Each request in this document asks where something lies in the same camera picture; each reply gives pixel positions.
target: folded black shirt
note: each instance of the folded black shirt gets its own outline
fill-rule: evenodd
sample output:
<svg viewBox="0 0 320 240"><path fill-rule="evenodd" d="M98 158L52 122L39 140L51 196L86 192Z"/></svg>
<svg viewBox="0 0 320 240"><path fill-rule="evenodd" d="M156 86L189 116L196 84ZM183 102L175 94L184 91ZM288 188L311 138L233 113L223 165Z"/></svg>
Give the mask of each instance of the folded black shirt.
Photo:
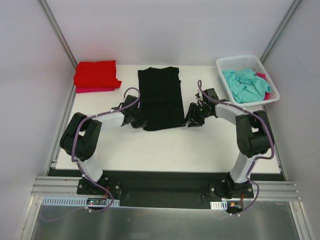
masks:
<svg viewBox="0 0 320 240"><path fill-rule="evenodd" d="M179 68L149 67L138 71L140 108L147 121L146 131L177 128L184 125Z"/></svg>

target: plastic basket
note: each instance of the plastic basket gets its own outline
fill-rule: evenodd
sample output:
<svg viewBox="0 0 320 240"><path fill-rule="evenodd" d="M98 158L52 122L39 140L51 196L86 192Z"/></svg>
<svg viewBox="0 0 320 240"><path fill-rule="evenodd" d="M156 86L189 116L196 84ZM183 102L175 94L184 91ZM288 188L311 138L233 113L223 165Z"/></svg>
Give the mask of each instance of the plastic basket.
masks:
<svg viewBox="0 0 320 240"><path fill-rule="evenodd" d="M226 91L226 94L228 95L229 101L233 104L236 104L241 107L252 107L252 106L259 106L268 104L274 101L279 100L280 95L278 90L276 89L276 86L272 82L270 76L268 75L266 69L260 62L259 58L257 58L254 55L240 55L240 56L230 56L230 57L224 57L219 58L216 61L216 66L218 68L218 74L219 78L222 82L222 85ZM248 103L237 103L232 96L232 93L229 89L229 86L227 84L227 81L223 75L224 70L236 70L240 71L242 69L249 68L255 71L256 73L263 73L266 76L267 82L270 84L272 91L270 93L270 98L268 100L263 101L255 101L255 102L248 102Z"/></svg>

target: teal towel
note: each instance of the teal towel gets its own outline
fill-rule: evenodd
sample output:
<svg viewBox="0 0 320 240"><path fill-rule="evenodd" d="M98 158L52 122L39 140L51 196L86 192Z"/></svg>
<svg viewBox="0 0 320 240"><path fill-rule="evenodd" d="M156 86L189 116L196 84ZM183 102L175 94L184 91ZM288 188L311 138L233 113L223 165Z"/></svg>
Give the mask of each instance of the teal towel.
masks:
<svg viewBox="0 0 320 240"><path fill-rule="evenodd" d="M240 71L225 70L222 72L232 93L234 100L238 104L259 102L265 99L266 93L271 93L269 83L250 68Z"/></svg>

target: folded red fabric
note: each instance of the folded red fabric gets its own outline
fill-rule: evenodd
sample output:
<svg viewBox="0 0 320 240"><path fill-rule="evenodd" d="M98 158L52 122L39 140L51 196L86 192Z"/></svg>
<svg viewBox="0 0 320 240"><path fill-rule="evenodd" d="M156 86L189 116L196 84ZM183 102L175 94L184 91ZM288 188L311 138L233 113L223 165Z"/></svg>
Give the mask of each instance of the folded red fabric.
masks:
<svg viewBox="0 0 320 240"><path fill-rule="evenodd" d="M120 88L116 61L81 61L75 68L74 85L79 88Z"/></svg>
<svg viewBox="0 0 320 240"><path fill-rule="evenodd" d="M257 72L256 75L258 77L263 78L264 80L267 81L267 77L266 77L266 75L264 73ZM265 95L264 95L264 99L263 100L268 100L269 98L270 98L270 92L266 92Z"/></svg>
<svg viewBox="0 0 320 240"><path fill-rule="evenodd" d="M84 94L84 93L96 93L96 92L110 92L114 91L114 87L75 87L75 92L77 94Z"/></svg>

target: pink cloth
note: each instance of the pink cloth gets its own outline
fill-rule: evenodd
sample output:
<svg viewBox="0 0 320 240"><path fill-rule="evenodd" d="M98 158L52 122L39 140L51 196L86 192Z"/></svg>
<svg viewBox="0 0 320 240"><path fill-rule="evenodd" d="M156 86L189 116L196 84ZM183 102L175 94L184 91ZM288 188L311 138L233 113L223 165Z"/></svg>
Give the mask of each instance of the pink cloth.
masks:
<svg viewBox="0 0 320 240"><path fill-rule="evenodd" d="M95 92L110 92L114 91L114 87L75 87L75 92L77 94L83 93L95 93Z"/></svg>
<svg viewBox="0 0 320 240"><path fill-rule="evenodd" d="M257 72L256 75L260 78L263 78L264 80L267 81L266 75L260 72ZM268 100L270 98L270 92L266 92L264 95L264 99L263 100Z"/></svg>

